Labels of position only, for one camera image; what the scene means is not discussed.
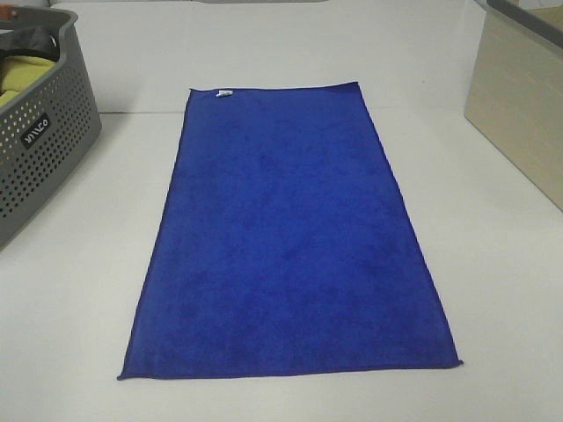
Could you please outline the blue microfibre towel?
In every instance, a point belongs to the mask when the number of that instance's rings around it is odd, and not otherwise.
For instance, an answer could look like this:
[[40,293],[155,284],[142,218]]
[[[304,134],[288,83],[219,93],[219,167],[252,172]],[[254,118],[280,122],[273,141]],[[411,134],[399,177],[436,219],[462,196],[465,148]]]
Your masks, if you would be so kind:
[[121,379],[460,363],[359,84],[191,90]]

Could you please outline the grey perforated plastic basket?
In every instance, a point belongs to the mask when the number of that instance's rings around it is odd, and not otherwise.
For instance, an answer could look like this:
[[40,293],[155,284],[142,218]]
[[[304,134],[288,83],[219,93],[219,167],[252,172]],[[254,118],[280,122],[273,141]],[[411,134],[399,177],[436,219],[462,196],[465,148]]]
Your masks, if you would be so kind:
[[4,32],[42,26],[59,59],[1,108],[1,244],[7,245],[48,203],[101,132],[101,120],[72,11],[1,8]]

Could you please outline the beige plastic bin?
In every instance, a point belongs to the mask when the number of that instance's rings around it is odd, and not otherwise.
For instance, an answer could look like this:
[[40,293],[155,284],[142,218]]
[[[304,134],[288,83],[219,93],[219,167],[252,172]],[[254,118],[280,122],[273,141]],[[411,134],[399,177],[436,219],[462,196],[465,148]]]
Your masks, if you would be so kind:
[[562,205],[562,3],[488,1],[465,118]]

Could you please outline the yellow-green towel in basket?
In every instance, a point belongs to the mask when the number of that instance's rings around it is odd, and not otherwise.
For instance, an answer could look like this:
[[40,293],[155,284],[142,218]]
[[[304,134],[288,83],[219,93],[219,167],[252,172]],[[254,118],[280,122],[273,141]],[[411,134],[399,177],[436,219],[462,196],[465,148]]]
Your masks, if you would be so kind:
[[4,58],[1,61],[1,106],[20,100],[22,92],[55,65],[56,62],[49,59],[27,55]]

